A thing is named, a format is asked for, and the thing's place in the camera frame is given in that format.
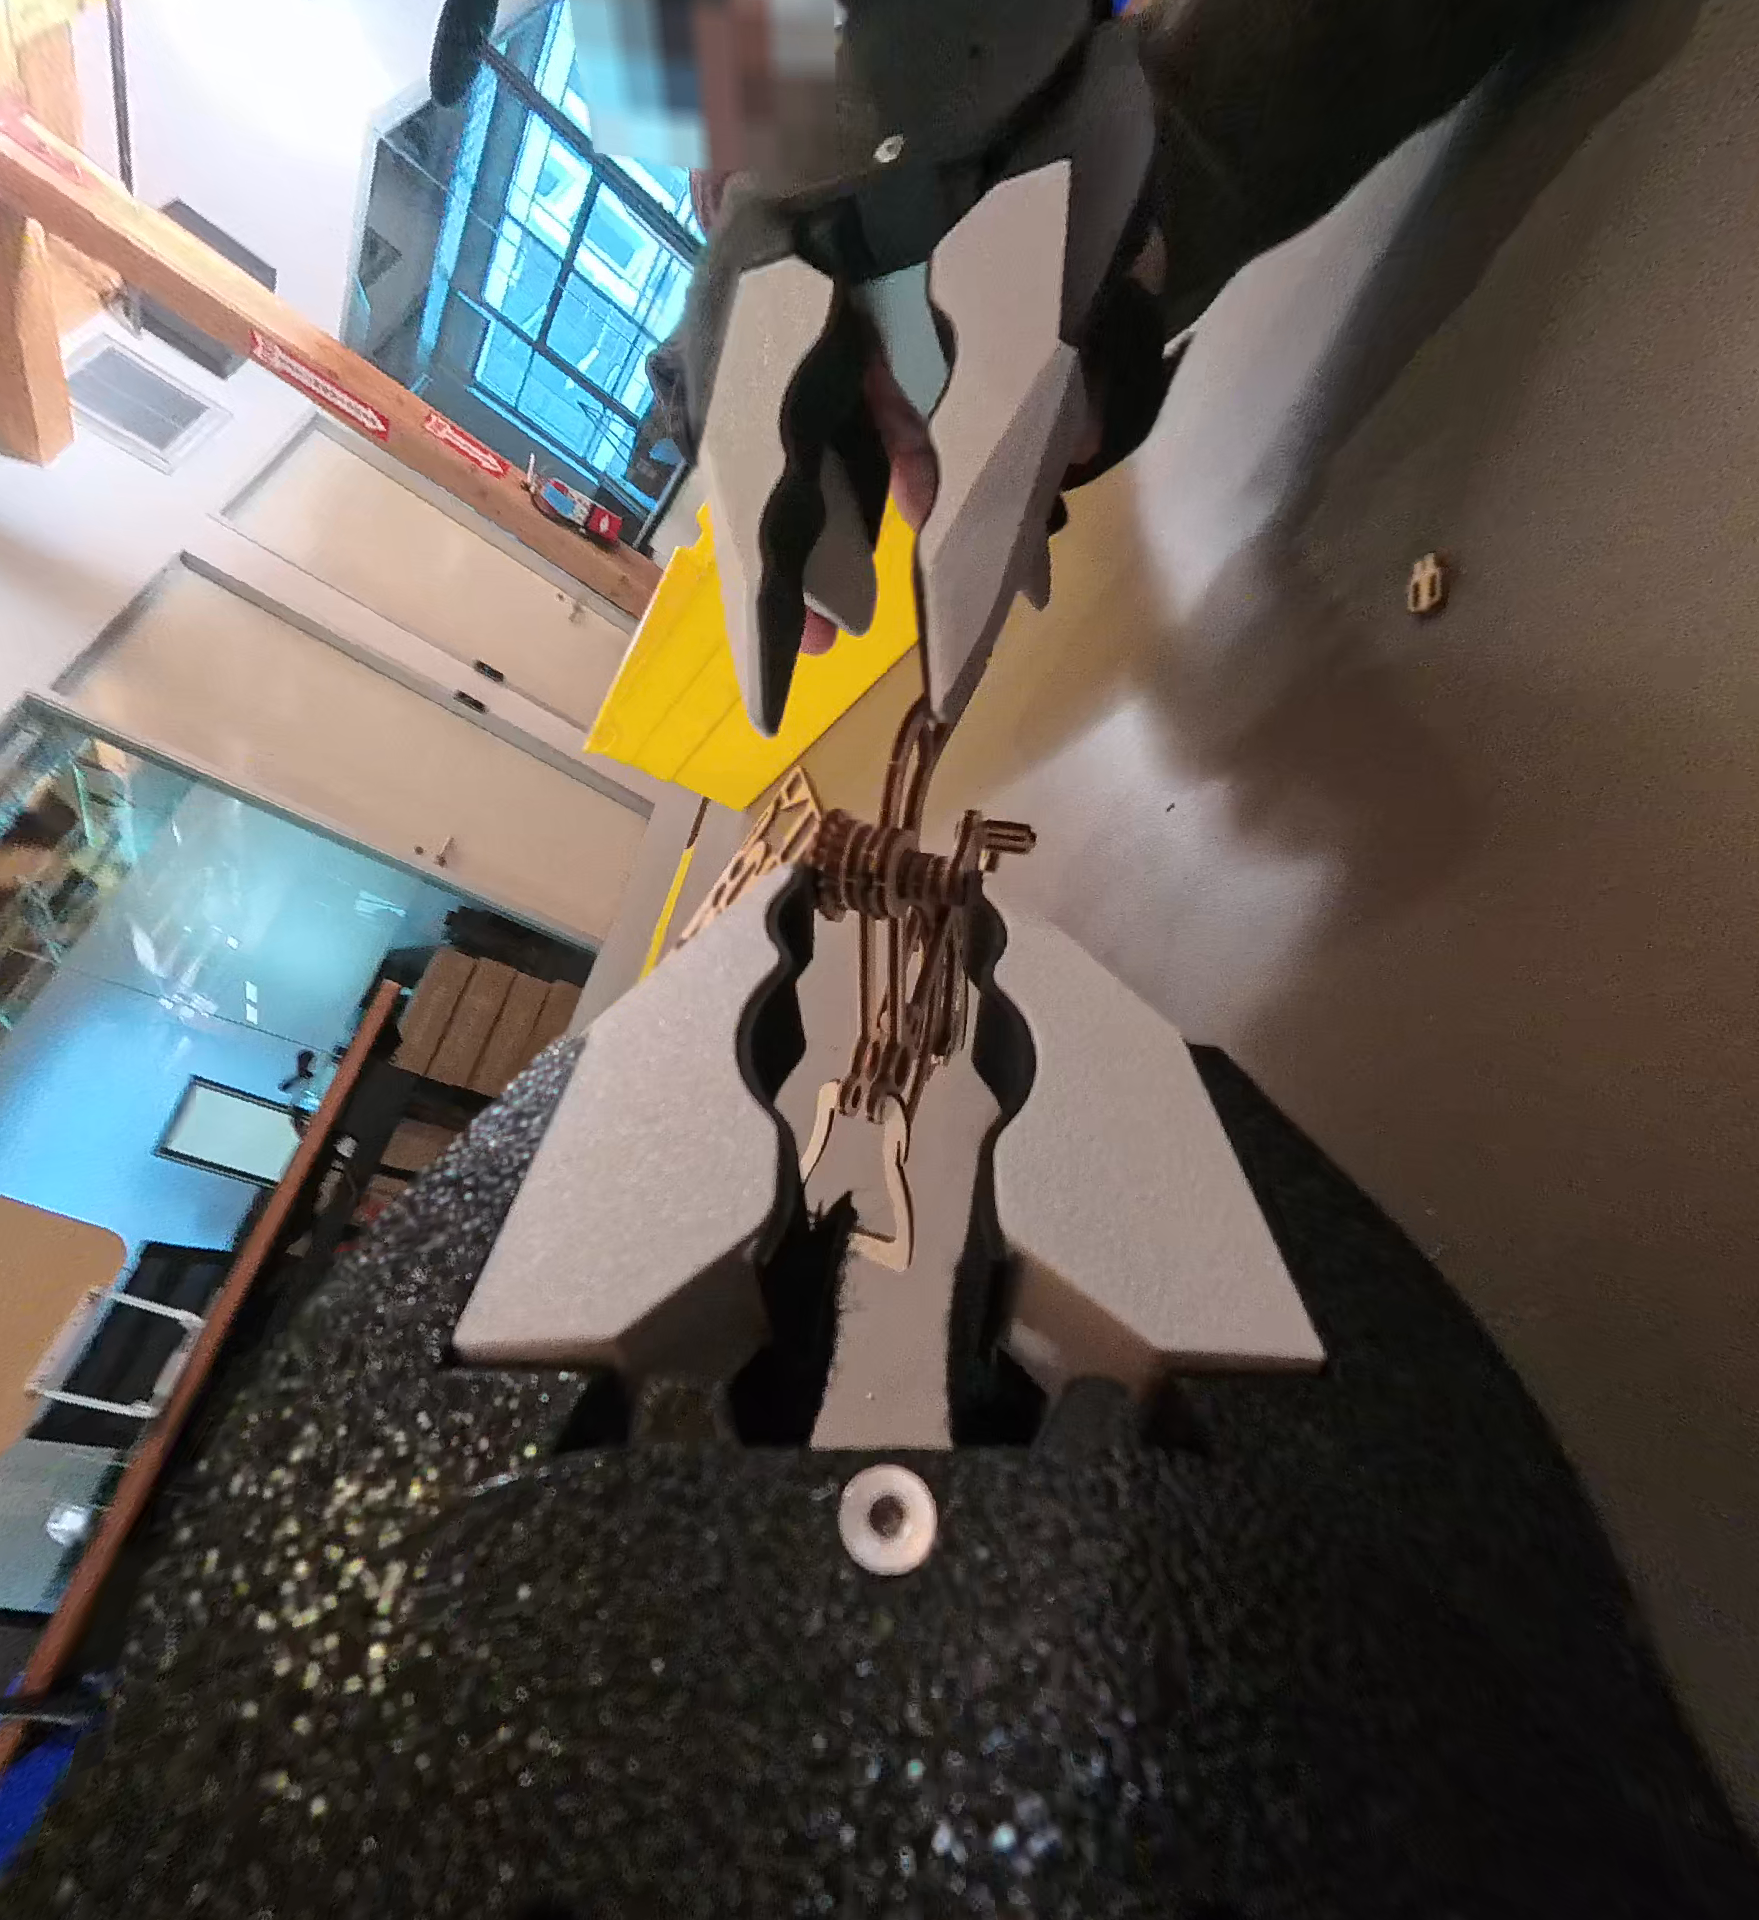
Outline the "black floor lamp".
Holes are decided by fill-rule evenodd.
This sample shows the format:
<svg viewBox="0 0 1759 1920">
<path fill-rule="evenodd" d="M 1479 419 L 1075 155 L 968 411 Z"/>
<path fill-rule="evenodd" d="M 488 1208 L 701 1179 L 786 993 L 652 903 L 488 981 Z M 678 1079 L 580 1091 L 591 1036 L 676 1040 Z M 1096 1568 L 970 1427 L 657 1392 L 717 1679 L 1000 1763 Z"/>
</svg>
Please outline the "black floor lamp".
<svg viewBox="0 0 1759 1920">
<path fill-rule="evenodd" d="M 499 5 L 491 0 L 448 0 L 440 5 L 428 84 L 438 109 L 466 103 L 485 64 Z"/>
</svg>

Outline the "person's right hand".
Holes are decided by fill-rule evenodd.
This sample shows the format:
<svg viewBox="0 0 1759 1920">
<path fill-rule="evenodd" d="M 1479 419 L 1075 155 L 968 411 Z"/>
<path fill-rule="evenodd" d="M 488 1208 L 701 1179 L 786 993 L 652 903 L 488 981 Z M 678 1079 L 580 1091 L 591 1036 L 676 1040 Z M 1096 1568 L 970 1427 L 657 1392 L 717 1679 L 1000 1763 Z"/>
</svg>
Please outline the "person's right hand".
<svg viewBox="0 0 1759 1920">
<path fill-rule="evenodd" d="M 926 417 L 883 357 L 865 369 L 865 403 L 889 464 L 889 494 L 901 521 L 917 530 L 937 498 L 937 455 Z"/>
</svg>

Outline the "beige door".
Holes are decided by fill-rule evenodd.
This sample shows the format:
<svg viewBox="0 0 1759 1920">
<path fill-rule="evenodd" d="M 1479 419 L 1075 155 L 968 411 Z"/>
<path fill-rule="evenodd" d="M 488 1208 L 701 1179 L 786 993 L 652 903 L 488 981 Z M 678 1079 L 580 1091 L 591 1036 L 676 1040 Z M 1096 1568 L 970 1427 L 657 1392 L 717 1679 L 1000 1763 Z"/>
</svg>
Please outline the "beige door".
<svg viewBox="0 0 1759 1920">
<path fill-rule="evenodd" d="M 417 644 L 332 589 L 302 615 L 236 564 L 181 552 L 56 682 L 56 701 L 115 738 L 375 851 L 580 948 L 610 933 L 652 803 L 588 773 L 538 711 L 476 678 L 444 684 Z"/>
<path fill-rule="evenodd" d="M 330 419 L 292 433 L 223 521 L 580 733 L 634 634 L 632 615 Z"/>
</svg>

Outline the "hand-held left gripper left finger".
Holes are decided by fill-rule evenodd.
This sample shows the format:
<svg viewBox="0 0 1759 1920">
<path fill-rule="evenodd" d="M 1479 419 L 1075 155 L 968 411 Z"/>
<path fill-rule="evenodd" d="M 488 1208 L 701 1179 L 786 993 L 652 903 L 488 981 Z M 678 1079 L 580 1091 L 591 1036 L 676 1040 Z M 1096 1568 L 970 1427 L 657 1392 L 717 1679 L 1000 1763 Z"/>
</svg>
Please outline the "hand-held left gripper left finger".
<svg viewBox="0 0 1759 1920">
<path fill-rule="evenodd" d="M 769 1340 L 762 1264 L 800 1203 L 775 1097 L 805 1050 L 798 868 L 735 902 L 582 1034 L 453 1334 L 462 1363 L 735 1374 Z"/>
</svg>

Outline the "wall ventilation grille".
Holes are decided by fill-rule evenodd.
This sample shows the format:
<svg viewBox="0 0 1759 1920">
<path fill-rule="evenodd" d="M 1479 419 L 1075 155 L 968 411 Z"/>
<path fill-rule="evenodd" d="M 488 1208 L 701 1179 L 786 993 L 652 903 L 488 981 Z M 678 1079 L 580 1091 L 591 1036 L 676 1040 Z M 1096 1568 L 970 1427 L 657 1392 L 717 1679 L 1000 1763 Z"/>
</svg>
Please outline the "wall ventilation grille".
<svg viewBox="0 0 1759 1920">
<path fill-rule="evenodd" d="M 198 393 L 110 333 L 76 342 L 65 362 L 69 400 L 87 431 L 161 474 L 178 474 L 220 440 L 229 410 Z"/>
</svg>

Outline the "emptied wooden parts sheet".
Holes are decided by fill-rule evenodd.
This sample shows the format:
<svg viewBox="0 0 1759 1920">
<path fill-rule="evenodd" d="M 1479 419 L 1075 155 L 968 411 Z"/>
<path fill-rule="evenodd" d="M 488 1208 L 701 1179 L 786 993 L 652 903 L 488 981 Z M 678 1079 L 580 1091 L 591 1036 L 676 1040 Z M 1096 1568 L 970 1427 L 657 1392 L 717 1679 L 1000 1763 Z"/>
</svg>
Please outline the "emptied wooden parts sheet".
<svg viewBox="0 0 1759 1920">
<path fill-rule="evenodd" d="M 740 847 L 732 853 L 700 905 L 679 929 L 676 948 L 688 946 L 703 928 L 728 912 L 767 874 L 807 866 L 822 830 L 824 811 L 805 767 L 790 768 L 758 813 Z"/>
</svg>

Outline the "yellow plastic bin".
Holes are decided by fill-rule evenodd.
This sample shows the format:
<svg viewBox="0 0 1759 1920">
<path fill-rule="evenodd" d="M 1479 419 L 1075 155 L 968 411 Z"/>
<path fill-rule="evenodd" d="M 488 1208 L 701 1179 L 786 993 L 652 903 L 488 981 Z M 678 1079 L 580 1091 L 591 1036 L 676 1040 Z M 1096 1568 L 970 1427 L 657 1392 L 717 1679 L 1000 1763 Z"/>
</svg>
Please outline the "yellow plastic bin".
<svg viewBox="0 0 1759 1920">
<path fill-rule="evenodd" d="M 917 642 L 916 534 L 889 505 L 876 552 L 878 610 L 865 635 L 800 657 L 776 735 L 748 721 L 724 638 L 707 511 L 671 552 L 585 745 L 616 764 L 743 811 L 780 780 Z"/>
</svg>

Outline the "desk with brown edge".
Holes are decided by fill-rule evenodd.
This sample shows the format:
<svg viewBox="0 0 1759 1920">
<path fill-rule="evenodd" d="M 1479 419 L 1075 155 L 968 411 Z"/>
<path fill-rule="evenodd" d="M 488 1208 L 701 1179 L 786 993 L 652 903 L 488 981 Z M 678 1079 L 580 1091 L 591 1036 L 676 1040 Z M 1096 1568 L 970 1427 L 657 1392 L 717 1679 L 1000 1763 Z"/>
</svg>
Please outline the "desk with brown edge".
<svg viewBox="0 0 1759 1920">
<path fill-rule="evenodd" d="M 310 1216 L 327 1169 L 334 1161 L 349 1103 L 359 1089 L 363 1071 L 372 1063 L 378 1042 L 396 1020 L 400 1001 L 401 989 L 391 981 L 372 990 L 329 1091 L 292 1149 L 287 1173 L 262 1203 L 202 1332 L 194 1334 L 183 1352 L 169 1399 L 161 1411 L 144 1422 L 138 1444 L 123 1466 L 113 1499 L 89 1537 L 70 1584 L 53 1610 L 16 1689 L 4 1697 L 0 1705 L 0 1785 L 25 1747 L 27 1712 L 39 1712 L 39 1723 L 47 1725 L 55 1684 L 75 1674 L 109 1579 L 156 1499 L 171 1455 L 191 1424 L 195 1404 L 242 1317 L 249 1292 L 285 1253 L 299 1225 Z"/>
</svg>

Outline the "wooden model frame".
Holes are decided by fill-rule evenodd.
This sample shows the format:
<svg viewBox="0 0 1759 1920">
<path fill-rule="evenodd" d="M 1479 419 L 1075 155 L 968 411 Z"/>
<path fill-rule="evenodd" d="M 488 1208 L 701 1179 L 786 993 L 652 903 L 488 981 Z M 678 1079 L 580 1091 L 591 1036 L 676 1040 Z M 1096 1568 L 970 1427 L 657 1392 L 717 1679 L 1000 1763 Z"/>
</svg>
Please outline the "wooden model frame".
<svg viewBox="0 0 1759 1920">
<path fill-rule="evenodd" d="M 926 798 L 949 733 L 952 726 L 936 719 L 928 701 L 916 701 L 892 745 L 878 818 L 857 819 L 916 830 L 922 844 Z M 817 878 L 811 878 L 817 900 Z M 983 881 L 971 905 L 931 918 L 908 916 L 903 921 L 826 918 L 817 900 L 817 916 L 847 920 L 857 932 L 857 1032 L 847 1067 L 818 1091 L 800 1177 L 807 1181 L 812 1173 L 838 1120 L 855 1117 L 881 1130 L 892 1230 L 858 1226 L 847 1246 L 861 1260 L 892 1272 L 908 1268 L 916 1240 L 908 1185 L 912 1123 L 936 1071 L 955 1055 L 966 1034 L 970 987 L 963 962 L 983 903 Z"/>
</svg>

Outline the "red fire extinguisher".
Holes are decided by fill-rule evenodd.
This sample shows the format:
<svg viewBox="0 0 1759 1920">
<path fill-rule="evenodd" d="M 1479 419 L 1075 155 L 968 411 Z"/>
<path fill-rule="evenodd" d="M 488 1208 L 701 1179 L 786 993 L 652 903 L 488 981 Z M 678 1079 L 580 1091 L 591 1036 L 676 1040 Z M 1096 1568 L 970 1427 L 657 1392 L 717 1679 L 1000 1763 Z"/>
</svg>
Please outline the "red fire extinguisher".
<svg viewBox="0 0 1759 1920">
<path fill-rule="evenodd" d="M 565 480 L 538 474 L 529 468 L 526 492 L 530 506 L 549 522 L 567 526 L 585 541 L 601 547 L 619 547 L 623 534 L 623 517 L 602 505 L 591 492 L 567 485 Z"/>
</svg>

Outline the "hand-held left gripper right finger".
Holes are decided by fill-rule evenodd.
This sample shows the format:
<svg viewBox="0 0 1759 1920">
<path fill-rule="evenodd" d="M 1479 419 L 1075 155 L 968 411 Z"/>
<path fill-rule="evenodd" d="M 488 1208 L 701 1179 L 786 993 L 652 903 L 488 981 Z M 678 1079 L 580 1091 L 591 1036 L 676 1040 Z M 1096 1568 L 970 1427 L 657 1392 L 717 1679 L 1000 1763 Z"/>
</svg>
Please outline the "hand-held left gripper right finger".
<svg viewBox="0 0 1759 1920">
<path fill-rule="evenodd" d="M 987 890 L 970 1066 L 996 1113 L 968 1255 L 979 1344 L 1048 1398 L 1323 1370 L 1323 1340 L 1181 1032 L 1054 923 Z"/>
</svg>

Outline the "red sign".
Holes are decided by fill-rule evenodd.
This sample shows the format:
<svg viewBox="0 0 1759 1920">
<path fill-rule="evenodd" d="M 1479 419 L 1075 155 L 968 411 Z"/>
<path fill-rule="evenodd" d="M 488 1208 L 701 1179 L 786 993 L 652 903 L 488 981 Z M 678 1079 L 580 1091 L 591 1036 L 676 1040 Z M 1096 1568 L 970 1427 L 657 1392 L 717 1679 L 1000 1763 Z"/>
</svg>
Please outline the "red sign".
<svg viewBox="0 0 1759 1920">
<path fill-rule="evenodd" d="M 484 476 L 510 483 L 518 474 L 504 455 L 476 440 L 466 427 L 438 410 L 429 405 L 424 407 L 420 424 L 434 442 Z"/>
<path fill-rule="evenodd" d="M 360 397 L 330 372 L 307 362 L 268 333 L 260 328 L 247 330 L 247 357 L 279 381 L 300 391 L 310 403 L 350 426 L 363 438 L 376 444 L 388 442 L 391 421 L 378 407 Z"/>
</svg>

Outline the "brown cardboard boxes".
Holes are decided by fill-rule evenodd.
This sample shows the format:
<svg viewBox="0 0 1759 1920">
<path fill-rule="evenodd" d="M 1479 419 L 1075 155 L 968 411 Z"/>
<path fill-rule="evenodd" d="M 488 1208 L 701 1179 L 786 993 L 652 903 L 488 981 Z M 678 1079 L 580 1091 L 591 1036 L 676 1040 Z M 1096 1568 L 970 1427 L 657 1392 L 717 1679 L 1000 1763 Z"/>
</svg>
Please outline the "brown cardboard boxes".
<svg viewBox="0 0 1759 1920">
<path fill-rule="evenodd" d="M 580 984 L 504 962 L 432 952 L 397 1018 L 394 1044 L 366 1069 L 352 1122 L 352 1222 L 372 1222 L 495 1103 L 572 1022 Z"/>
</svg>

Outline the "yellow tape stripe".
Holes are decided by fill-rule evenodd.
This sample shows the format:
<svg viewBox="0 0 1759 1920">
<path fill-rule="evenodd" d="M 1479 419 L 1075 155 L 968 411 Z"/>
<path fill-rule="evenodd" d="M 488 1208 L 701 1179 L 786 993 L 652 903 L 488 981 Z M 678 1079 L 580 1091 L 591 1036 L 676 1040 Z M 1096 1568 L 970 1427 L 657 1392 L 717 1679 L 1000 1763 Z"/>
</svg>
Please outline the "yellow tape stripe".
<svg viewBox="0 0 1759 1920">
<path fill-rule="evenodd" d="M 653 928 L 652 928 L 652 940 L 650 940 L 650 946 L 648 946 L 648 952 L 645 952 L 645 959 L 644 959 L 644 966 L 641 966 L 639 979 L 650 977 L 650 974 L 656 971 L 656 966 L 659 965 L 659 961 L 663 959 L 663 952 L 665 952 L 665 946 L 667 946 L 667 935 L 669 935 L 669 932 L 671 932 L 674 918 L 676 918 L 676 913 L 678 913 L 679 900 L 682 900 L 682 893 L 683 893 L 688 875 L 689 875 L 689 871 L 691 871 L 691 861 L 694 861 L 696 851 L 698 851 L 698 844 L 696 844 L 696 841 L 688 841 L 688 844 L 683 846 L 683 849 L 679 851 L 676 869 L 674 869 L 671 880 L 669 880 L 669 884 L 667 884 L 665 898 L 661 900 L 659 913 L 657 913 L 656 923 L 653 923 Z"/>
</svg>

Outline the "wooden gear axle assembly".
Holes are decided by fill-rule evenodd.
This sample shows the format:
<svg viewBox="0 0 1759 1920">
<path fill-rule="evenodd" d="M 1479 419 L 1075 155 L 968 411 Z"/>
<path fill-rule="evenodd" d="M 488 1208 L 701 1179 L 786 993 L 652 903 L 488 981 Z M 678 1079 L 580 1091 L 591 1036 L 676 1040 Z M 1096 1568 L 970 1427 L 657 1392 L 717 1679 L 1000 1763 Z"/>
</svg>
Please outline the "wooden gear axle assembly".
<svg viewBox="0 0 1759 1920">
<path fill-rule="evenodd" d="M 863 824 L 834 809 L 821 818 L 797 863 L 817 878 L 818 912 L 826 918 L 903 921 L 971 905 L 980 880 L 1003 857 L 1035 847 L 1035 828 L 975 811 L 961 815 L 949 851 L 928 851 L 916 830 Z"/>
</svg>

